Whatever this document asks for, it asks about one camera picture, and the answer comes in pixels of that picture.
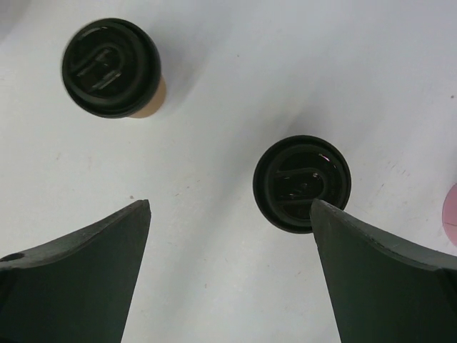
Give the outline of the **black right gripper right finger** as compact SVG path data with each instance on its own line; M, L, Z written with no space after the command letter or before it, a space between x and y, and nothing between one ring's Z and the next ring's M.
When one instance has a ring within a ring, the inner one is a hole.
M456 341L455 256L322 200L311 223L342 342Z

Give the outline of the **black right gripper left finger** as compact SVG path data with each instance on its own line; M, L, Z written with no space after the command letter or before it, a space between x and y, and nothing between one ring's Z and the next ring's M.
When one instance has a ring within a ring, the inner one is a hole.
M138 200L1 258L1 341L120 342L150 223Z

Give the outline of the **black cup lid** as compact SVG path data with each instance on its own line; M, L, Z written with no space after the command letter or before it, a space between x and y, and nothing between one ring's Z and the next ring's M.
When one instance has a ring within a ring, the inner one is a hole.
M151 101L162 65L155 43L143 29L107 18L91 22L72 37L61 75L79 107L98 117L121 119Z
M276 142L253 174L253 196L260 212L275 227L293 234L312 232L315 199L345 209L350 194L351 172L343 154L315 136Z

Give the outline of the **brown paper cup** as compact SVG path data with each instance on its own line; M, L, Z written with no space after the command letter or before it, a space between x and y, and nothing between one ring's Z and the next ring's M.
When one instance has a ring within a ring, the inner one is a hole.
M160 78L160 82L156 93L151 98L151 101L144 106L142 109L132 114L130 118L132 119L143 119L155 114L164 104L166 100L166 82L163 76Z

